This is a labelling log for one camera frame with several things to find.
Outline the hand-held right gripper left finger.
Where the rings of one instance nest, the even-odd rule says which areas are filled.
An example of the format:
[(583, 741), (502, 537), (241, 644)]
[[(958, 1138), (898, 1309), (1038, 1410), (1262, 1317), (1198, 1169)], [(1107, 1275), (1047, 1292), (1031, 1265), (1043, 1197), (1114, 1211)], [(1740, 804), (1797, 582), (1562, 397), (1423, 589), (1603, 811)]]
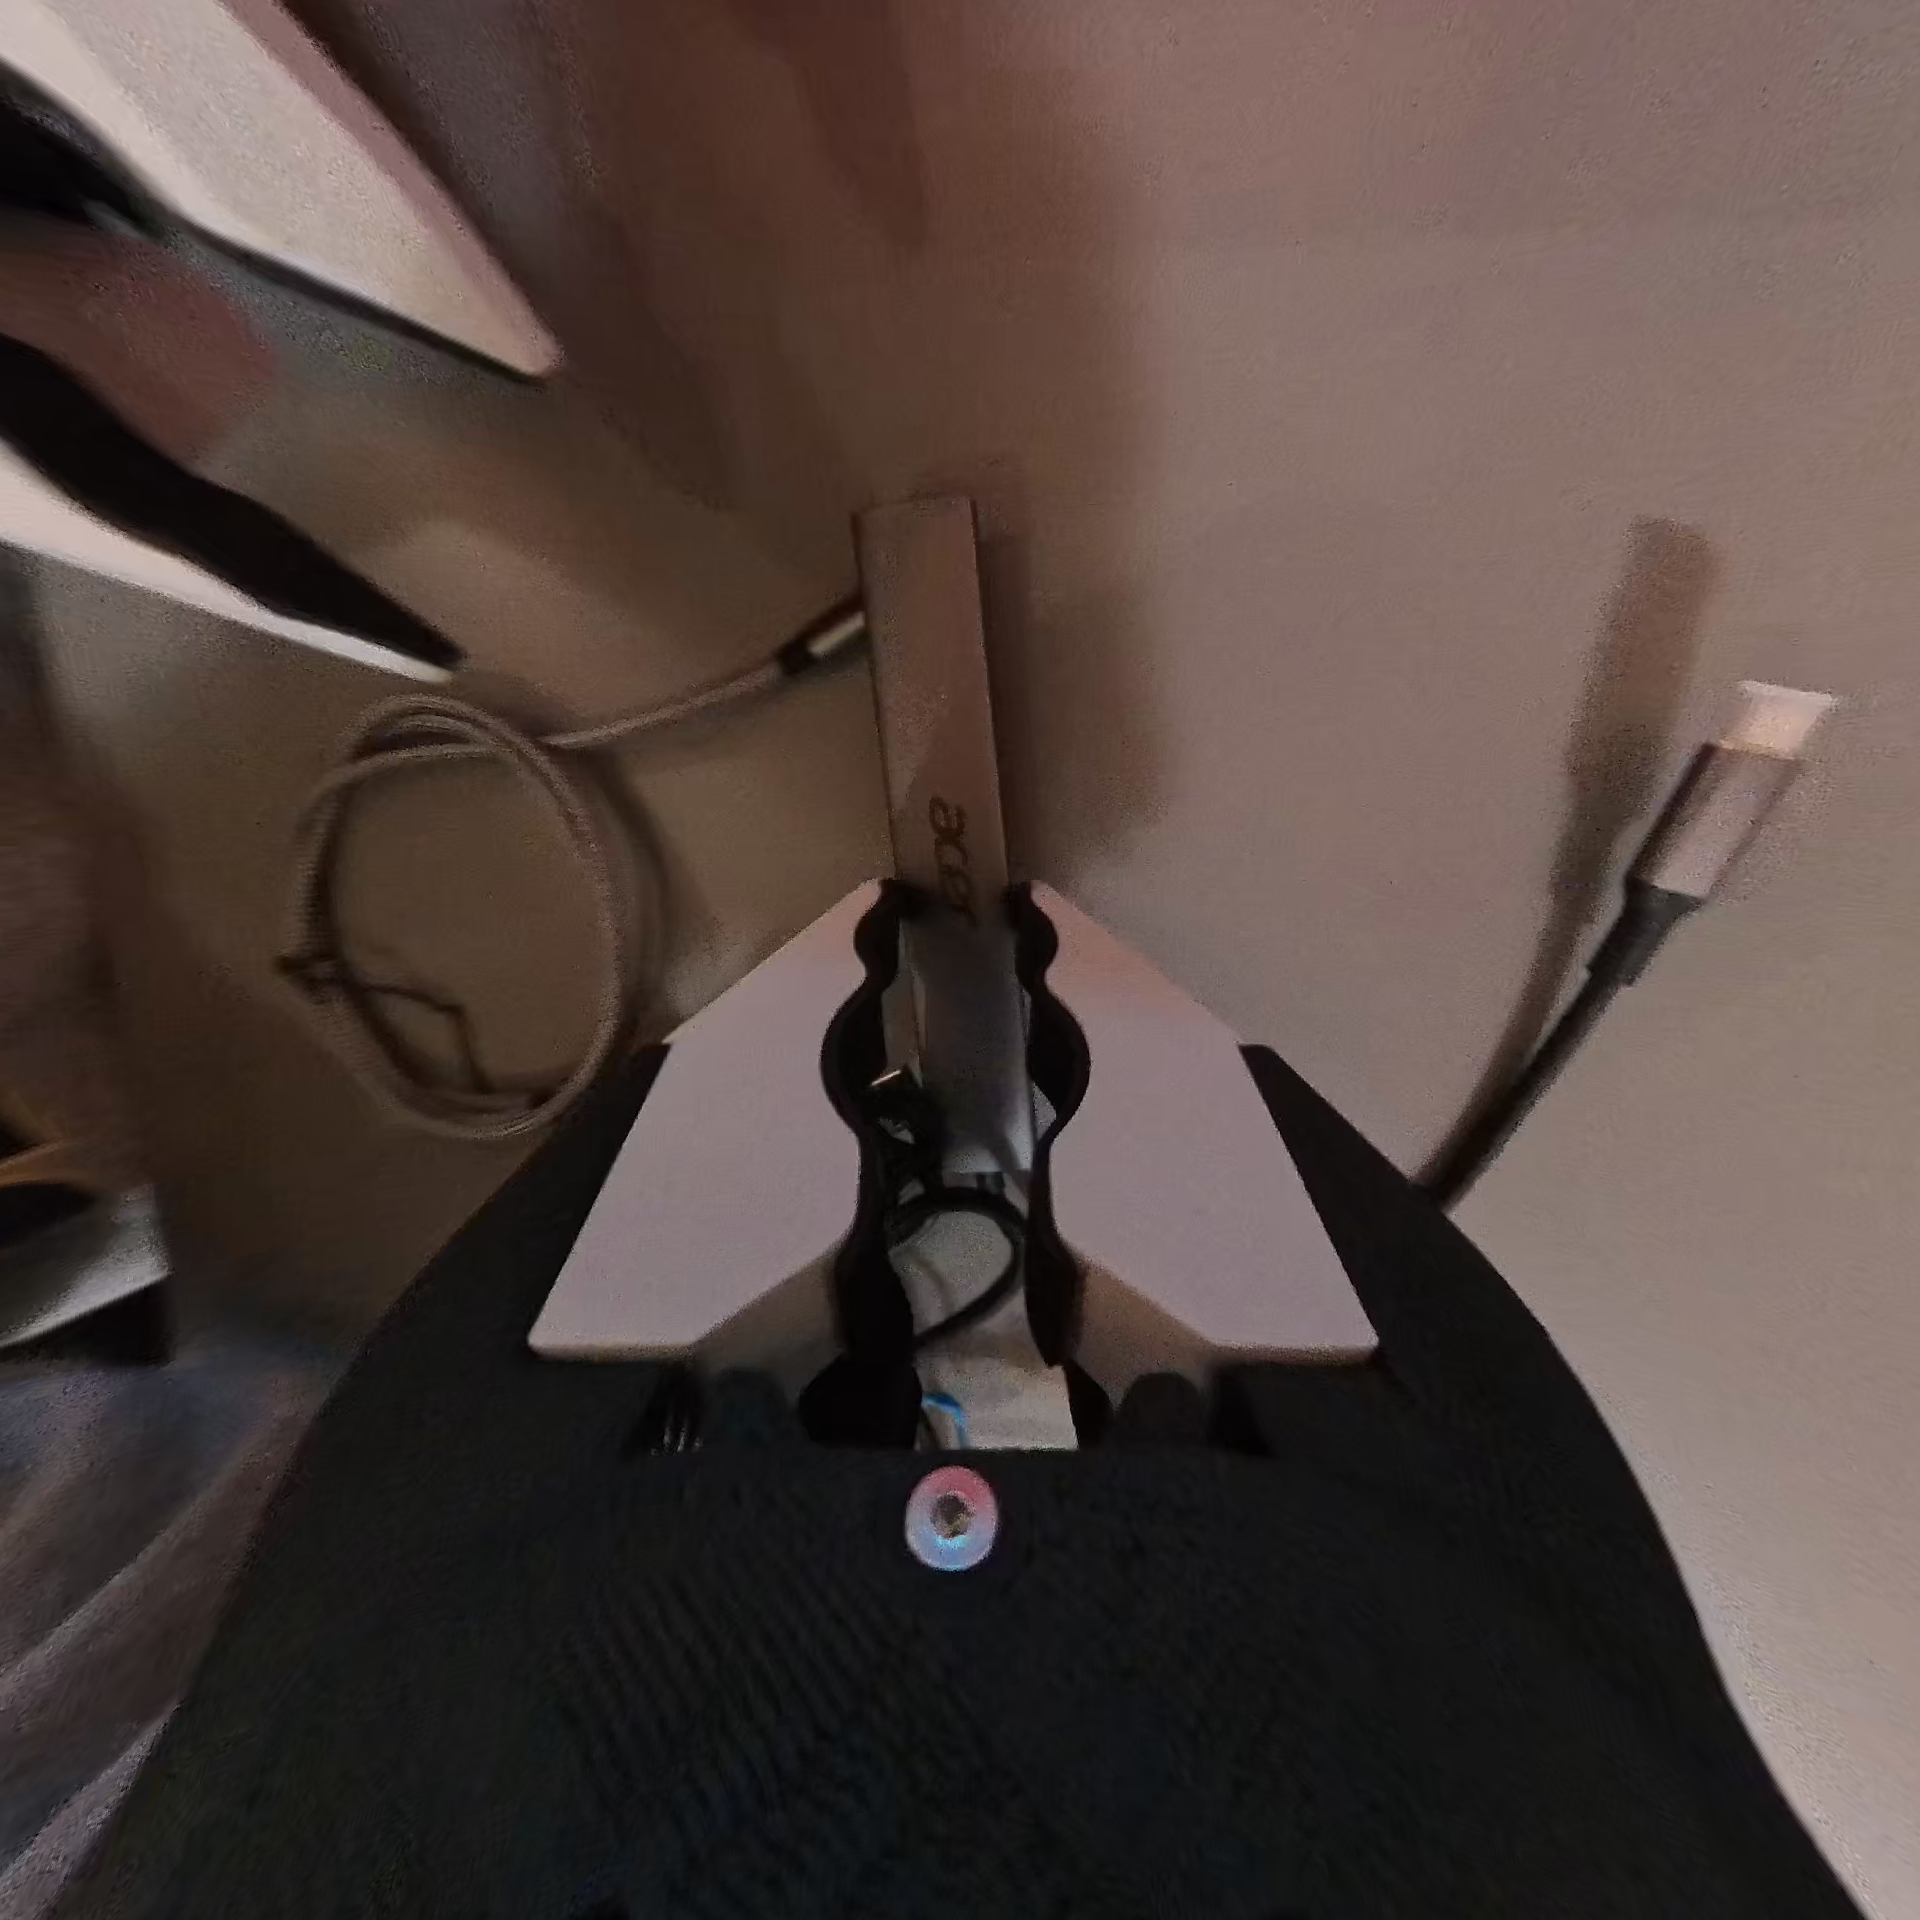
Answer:
[(753, 1372), (815, 1441), (917, 1441), (915, 1314), (865, 1101), (921, 905), (866, 881), (675, 1029), (535, 1314), (533, 1356)]

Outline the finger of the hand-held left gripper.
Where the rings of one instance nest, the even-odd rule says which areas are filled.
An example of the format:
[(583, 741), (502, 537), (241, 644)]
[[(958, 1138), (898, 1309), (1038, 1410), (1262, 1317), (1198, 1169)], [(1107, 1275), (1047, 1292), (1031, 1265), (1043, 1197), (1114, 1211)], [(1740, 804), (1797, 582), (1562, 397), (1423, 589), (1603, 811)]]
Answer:
[(409, 681), (465, 652), (275, 509), (180, 467), (54, 357), (2, 340), (2, 540)]
[(126, 225), (185, 233), (513, 377), (561, 346), (414, 148), (283, 5), (2, 5), (5, 101)]

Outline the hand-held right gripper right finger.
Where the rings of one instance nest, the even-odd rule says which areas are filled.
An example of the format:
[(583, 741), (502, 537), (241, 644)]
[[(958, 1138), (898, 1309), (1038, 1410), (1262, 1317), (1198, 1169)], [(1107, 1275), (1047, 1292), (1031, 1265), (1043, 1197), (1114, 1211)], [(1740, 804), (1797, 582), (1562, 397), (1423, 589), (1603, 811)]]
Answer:
[(1025, 1195), (1025, 1326), (1050, 1444), (1095, 1444), (1125, 1395), (1377, 1356), (1245, 1044), (1057, 889), (1001, 899), (1015, 1035), (1001, 1117)]

